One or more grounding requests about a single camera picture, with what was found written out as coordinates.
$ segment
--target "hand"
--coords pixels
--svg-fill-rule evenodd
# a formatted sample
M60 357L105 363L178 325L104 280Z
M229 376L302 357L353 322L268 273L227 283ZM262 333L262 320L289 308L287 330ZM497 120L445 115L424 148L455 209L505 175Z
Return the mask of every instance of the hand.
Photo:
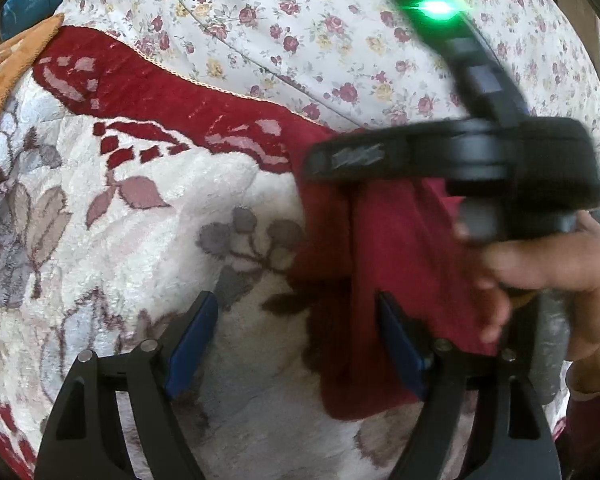
M600 372L600 225L584 211L577 219L574 233L487 246L474 254L471 279L482 314L481 336L486 342L499 337L513 308L498 283L529 290L558 288L574 292L568 359L583 360L584 369L595 375L596 370ZM456 233L460 239L467 238L462 226Z

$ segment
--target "red cloth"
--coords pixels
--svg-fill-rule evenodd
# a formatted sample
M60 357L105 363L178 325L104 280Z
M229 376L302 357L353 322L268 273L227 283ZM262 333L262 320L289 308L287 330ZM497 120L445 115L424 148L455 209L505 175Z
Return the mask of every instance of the red cloth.
M302 160L320 132L283 138L306 214L308 244L296 283L326 282L310 327L320 346L322 398L331 416L373 415L415 397L399 383L376 329L374 296L390 291L436 337L471 352L480 343L468 283L452 237L457 198L440 180L375 181L350 187L308 184Z
M169 130L214 153L247 153L266 171L292 168L308 240L290 278L322 285L310 327L322 356L324 404L334 417L360 418L414 400L398 383L378 339L378 289L392 292L434 335L467 351L488 350L478 342L467 286L456 267L450 212L457 200L444 196L441 182L373 182L349 189L306 184L299 172L307 148L333 132L280 105L179 78L90 28L63 27L33 75L72 113L98 118L90 134L100 138L108 171L188 150ZM273 131L272 123L280 130ZM132 138L132 147L119 148L123 136Z
M600 396L589 400L571 397L567 407L566 431L578 468L600 461Z

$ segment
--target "finger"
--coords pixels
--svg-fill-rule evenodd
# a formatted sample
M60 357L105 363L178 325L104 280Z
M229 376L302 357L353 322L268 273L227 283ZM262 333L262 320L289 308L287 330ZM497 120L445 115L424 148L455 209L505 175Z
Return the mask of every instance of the finger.
M469 228L462 222L456 222L453 226L454 238L461 243L467 243L470 239Z
M589 232L492 244L482 260L498 280L518 288L590 291L600 286L600 239Z
M600 288L576 295L575 307L571 353L582 358L600 345Z
M474 290L474 305L478 309L480 339L493 342L511 315L509 298L499 287Z
M600 343L591 343L577 334L571 335L569 349L567 350L567 361L579 361L593 355Z
M600 224L588 211L578 211L576 213L576 223L581 231L588 231L600 236Z

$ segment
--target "floral bedsheet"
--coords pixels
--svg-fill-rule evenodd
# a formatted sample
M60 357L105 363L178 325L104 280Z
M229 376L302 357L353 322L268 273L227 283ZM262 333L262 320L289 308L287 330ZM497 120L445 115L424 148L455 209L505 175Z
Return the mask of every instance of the floral bedsheet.
M532 113L583 121L600 161L600 84L553 1L463 1ZM183 84L277 103L333 130L465 113L445 67L386 0L65 0L59 11ZM168 114L135 118L122 88L109 87L116 106L93 98L97 71L97 56L41 57L0 118L3 455L31 477L81 349L128 349L215 289L216 341L176 406L208 478L385 478L420 407L357 422L321 407L306 304L285 281L304 217L280 122L199 136L167 126ZM165 102L176 92L155 91ZM552 426L565 398L547 409ZM149 478L121 406L136 475ZM448 478L472 409L469 400Z

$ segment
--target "rose print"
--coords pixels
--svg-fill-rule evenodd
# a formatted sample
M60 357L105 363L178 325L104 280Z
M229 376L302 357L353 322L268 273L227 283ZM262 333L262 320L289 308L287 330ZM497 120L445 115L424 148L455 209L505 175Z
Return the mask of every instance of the rose print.
M298 48L298 40L296 40L296 38L293 36L286 36L283 45L286 51L294 54Z
M318 37L315 38L315 42L323 49L331 47L331 40L326 34L319 34Z
M404 110L392 110L388 117L391 119L391 126L402 126L408 122L407 114Z
M220 41L226 40L226 25L224 23L211 23L211 25L204 27L204 31Z
M505 45L502 41L498 44L498 57L502 61L507 60L507 45Z
M382 39L379 36L376 38L369 36L368 38L366 38L366 44L376 54L384 54L384 43L382 42Z
M271 25L269 27L269 34L274 40L277 40L280 38L280 35L282 35L282 27L280 27L277 23L275 25Z
M315 103L311 103L305 106L302 111L309 117L311 120L316 121L320 117L320 108Z
M376 88L376 97L381 101L391 101L394 90L388 83L383 83Z
M178 2L176 4L176 16L178 16L179 18L184 18L185 16L188 16L188 15L189 15L189 11L187 10L187 7L185 7L183 4ZM126 18L129 21L131 21L131 18L132 18L131 11L128 12L128 15Z
M333 89L331 93L347 103L355 103L358 100L358 91L351 83L344 83L340 89Z
M256 11L250 5L246 5L244 9L240 11L238 20L241 25L246 25L247 27L256 27L258 25L256 22Z
M520 7L522 7L523 9L525 8L525 1L524 0L514 0Z
M405 32L401 27L394 30L394 37L398 40L398 43L407 43L411 39L411 36Z
M136 41L136 49L145 54L146 56L152 56L155 51L155 45L151 38L142 38Z
M433 112L433 101L429 95L421 97L418 101L418 113L424 116L430 116Z
M391 11L383 10L380 13L380 19L387 27L394 28L394 14Z
M536 17L536 23L538 24L540 32L546 32L546 22L542 16Z
M552 71L555 75L555 83L559 85L562 80L569 75L569 70L567 69L567 64L563 61L556 62L552 66Z
M459 107L461 105L460 96L455 92L451 92L451 94L449 94L449 102L451 102L454 106Z
M337 16L328 16L324 20L327 30L333 34L344 34L344 24Z
M278 6L280 7L280 10L287 13L289 16L300 12L300 7L296 0L280 0Z
M151 25L156 32L160 32L160 29L162 28L162 18L160 16L156 16L152 20Z
M209 60L206 62L206 72L211 77L223 77L224 76L224 70L222 69L222 64L217 59L213 59L212 57L210 57Z
M207 16L209 14L211 9L212 9L211 4L196 5L196 7L193 9L193 15L197 18L204 18L205 16Z
M167 50L169 48L169 44L169 35L167 34L167 31L164 30L160 33L158 45L160 46L161 50Z

